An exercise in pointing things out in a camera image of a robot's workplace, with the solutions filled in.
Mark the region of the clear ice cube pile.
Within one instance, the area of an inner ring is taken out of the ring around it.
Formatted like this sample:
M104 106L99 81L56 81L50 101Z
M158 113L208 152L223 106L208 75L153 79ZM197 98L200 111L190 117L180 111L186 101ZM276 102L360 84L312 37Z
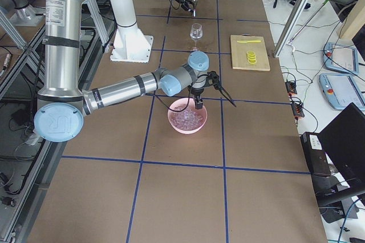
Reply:
M204 118L200 114L197 114L191 108L182 111L183 108L183 106L178 106L175 108L175 112L171 114L170 121L176 128L191 131L203 124Z

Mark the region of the clear wine glass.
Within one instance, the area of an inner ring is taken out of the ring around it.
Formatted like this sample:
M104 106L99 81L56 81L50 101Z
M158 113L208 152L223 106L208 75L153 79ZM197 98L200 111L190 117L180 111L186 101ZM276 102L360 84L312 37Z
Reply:
M202 31L202 25L199 23L194 23L191 25L190 28L190 37L194 41L193 51L197 51L197 42L202 38L203 31Z

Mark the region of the pink bowl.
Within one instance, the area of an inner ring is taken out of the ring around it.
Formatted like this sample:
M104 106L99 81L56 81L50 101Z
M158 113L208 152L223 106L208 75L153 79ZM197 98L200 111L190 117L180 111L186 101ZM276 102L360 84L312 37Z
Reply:
M197 110L193 99L177 99L168 110L168 120L171 126L183 134L199 131L205 125L207 118L206 108L203 106L202 109Z

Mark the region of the yellow lemon slices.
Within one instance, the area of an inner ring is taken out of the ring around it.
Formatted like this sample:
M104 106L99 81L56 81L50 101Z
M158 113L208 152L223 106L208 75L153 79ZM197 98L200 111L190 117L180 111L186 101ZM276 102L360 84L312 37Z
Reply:
M252 50L249 50L249 51L246 52L246 58L247 58L247 62L250 65L255 65L257 63L256 53Z

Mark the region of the wooden cutting board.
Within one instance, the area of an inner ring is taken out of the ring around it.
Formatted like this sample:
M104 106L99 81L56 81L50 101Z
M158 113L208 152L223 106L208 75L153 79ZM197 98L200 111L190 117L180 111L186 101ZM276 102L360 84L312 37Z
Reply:
M235 70L270 71L263 37L230 36L232 68Z

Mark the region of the yellow plastic knife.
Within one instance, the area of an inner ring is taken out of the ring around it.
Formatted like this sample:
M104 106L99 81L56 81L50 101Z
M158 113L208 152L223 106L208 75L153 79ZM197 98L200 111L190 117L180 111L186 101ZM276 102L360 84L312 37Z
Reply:
M253 40L237 40L237 43L247 44L247 43L261 43L260 39L253 39Z

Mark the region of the orange connector block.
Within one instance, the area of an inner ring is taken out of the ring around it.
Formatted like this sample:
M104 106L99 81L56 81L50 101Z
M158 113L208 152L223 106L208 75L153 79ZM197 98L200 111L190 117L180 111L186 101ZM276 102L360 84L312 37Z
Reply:
M300 100L293 100L291 99L291 109L295 119L301 119L305 117L303 112L303 103Z

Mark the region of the black box device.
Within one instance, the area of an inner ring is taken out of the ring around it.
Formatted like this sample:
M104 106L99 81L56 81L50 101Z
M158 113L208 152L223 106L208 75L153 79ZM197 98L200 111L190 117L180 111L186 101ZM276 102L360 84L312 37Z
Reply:
M318 139L318 134L305 132L301 135L300 139L310 173L315 176L330 177L329 164Z

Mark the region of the lower teach pendant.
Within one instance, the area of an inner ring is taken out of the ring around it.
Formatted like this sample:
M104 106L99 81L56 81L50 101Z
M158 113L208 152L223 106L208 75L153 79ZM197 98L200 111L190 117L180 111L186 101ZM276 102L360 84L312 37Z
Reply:
M352 75L322 73L319 76L319 84L334 109L340 111L350 103L354 103L361 111L364 111L364 96Z

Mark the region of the teach pendant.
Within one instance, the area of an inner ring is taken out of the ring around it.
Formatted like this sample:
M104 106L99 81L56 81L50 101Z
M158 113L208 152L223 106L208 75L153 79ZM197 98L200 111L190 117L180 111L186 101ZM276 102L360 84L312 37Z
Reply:
M352 75L322 73L319 76L319 84L334 109L340 111L350 103L354 103L361 111L364 111L364 96Z
M358 51L354 46L326 43L323 50L323 62L331 71L359 74Z

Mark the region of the black monitor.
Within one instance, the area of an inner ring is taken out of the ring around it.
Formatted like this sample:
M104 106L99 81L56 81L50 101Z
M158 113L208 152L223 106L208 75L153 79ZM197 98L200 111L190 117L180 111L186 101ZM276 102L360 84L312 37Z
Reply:
M364 197L364 113L350 103L319 134L322 148L350 187L318 196L319 206L352 196Z

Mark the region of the upper teach pendant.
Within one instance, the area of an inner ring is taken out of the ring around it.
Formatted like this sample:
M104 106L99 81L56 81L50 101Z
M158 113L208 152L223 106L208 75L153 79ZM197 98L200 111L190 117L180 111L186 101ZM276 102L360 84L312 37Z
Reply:
M358 51L354 46L326 43L323 50L323 62L331 71L359 74Z

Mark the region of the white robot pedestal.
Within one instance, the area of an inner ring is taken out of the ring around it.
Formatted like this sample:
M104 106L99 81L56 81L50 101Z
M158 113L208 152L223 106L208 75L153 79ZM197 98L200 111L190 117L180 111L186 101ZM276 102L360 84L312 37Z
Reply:
M133 0L110 1L117 23L111 60L114 62L149 62L153 37L144 35L139 29Z

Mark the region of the aluminium frame post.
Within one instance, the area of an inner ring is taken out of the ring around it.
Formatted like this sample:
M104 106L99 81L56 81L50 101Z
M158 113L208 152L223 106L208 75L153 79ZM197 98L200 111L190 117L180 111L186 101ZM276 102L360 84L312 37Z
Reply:
M289 15L288 21L286 22L283 32L281 33L278 43L275 47L275 50L273 53L273 56L275 58L279 57L284 45L290 38L290 34L291 34L295 24L297 23L300 15L302 14L302 11L304 10L304 6L307 3L307 1L308 0L297 0L296 4L294 5L294 7Z

